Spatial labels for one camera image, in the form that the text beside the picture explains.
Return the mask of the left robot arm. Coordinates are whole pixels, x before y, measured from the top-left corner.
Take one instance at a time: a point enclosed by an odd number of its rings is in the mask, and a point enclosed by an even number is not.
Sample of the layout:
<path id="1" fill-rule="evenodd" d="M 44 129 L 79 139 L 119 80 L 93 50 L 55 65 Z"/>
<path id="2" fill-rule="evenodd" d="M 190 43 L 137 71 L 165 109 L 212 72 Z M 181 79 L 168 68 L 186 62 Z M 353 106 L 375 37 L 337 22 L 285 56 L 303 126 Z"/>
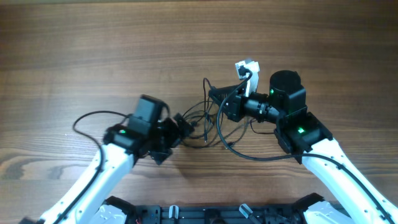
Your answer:
<path id="1" fill-rule="evenodd" d="M 123 123 L 109 127 L 99 151 L 70 190 L 37 223 L 134 223 L 139 220 L 130 203 L 110 196 L 136 162 L 150 156 L 160 165 L 193 132 L 181 114 L 162 117 L 169 106 L 141 95 L 135 112 Z"/>

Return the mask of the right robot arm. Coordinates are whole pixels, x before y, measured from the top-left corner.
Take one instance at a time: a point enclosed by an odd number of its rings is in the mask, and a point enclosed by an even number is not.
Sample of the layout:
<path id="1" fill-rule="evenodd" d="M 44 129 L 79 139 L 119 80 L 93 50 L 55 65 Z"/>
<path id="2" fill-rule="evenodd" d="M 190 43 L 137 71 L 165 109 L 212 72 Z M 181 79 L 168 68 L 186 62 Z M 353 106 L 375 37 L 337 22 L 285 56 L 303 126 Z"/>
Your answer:
<path id="1" fill-rule="evenodd" d="M 346 210 L 347 215 L 325 213 L 315 202 L 304 211 L 307 222 L 397 223 L 397 207 L 388 201 L 353 165 L 333 134 L 306 105 L 306 90 L 297 72 L 281 70 L 270 78 L 269 93 L 251 91 L 254 72 L 239 72 L 235 86 L 211 87 L 208 94 L 218 114 L 238 122 L 251 117 L 275 124 L 274 135 L 285 152 L 275 160 L 294 158 L 318 177 Z"/>

